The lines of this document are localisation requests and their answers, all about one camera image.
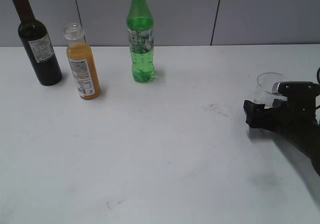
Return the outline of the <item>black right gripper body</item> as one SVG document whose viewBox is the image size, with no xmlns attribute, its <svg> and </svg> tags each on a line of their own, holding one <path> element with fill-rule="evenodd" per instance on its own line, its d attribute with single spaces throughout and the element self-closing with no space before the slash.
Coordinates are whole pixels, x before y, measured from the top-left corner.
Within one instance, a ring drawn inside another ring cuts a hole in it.
<svg viewBox="0 0 320 224">
<path fill-rule="evenodd" d="M 313 82 L 279 82 L 273 91 L 287 97 L 270 108 L 270 123 L 266 130 L 279 134 L 305 154 L 317 174 L 320 170 L 319 131 L 316 121 L 316 97 L 320 86 Z"/>
</svg>

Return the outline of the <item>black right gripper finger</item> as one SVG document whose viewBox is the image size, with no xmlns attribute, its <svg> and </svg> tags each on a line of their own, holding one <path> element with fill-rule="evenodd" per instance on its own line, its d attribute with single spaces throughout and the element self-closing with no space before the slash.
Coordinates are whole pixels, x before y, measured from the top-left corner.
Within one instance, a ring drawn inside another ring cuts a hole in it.
<svg viewBox="0 0 320 224">
<path fill-rule="evenodd" d="M 250 100 L 244 101 L 245 122 L 250 128 L 265 128 L 270 123 L 269 113 L 265 106 L 265 104 L 256 104 Z"/>
</svg>

